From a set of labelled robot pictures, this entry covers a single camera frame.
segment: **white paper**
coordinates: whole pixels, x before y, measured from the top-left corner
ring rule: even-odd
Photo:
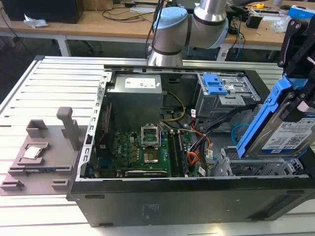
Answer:
[[[48,26],[48,24],[46,23],[45,20],[35,20],[35,19],[28,17],[25,14],[24,14],[24,17],[25,17],[24,23],[33,29],[36,27]]]

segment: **black box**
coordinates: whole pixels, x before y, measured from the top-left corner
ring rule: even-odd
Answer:
[[[37,20],[76,24],[83,14],[83,0],[2,0],[10,20],[22,21],[24,14]]]
[[[250,15],[246,21],[246,26],[248,28],[257,29],[259,27],[259,24],[262,20],[262,16],[253,16]]]

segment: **aluminum table surface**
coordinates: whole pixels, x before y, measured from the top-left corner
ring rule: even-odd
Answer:
[[[27,135],[29,120],[61,124],[59,106],[73,108],[78,124],[88,125],[104,64],[144,65],[143,59],[45,57],[34,60],[0,105],[0,182]],[[184,61],[185,66],[253,69],[268,88],[282,70],[271,63]],[[272,222],[91,228],[65,195],[0,197],[0,235],[315,235],[315,201],[303,203]]]

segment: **black computer case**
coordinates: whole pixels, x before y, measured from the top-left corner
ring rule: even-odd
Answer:
[[[244,73],[265,100],[269,90],[261,78],[255,71]],[[314,158],[311,148],[301,158],[309,178],[254,176],[150,181],[95,178],[75,181],[69,200],[78,204],[92,227],[276,220],[315,198]]]
[[[10,20],[33,19],[76,24],[83,14],[83,0],[2,0]]]

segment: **hard drive label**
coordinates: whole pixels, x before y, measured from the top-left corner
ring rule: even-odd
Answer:
[[[299,122],[283,122],[262,148],[264,153],[288,153],[295,150],[312,133],[315,118],[301,119]]]

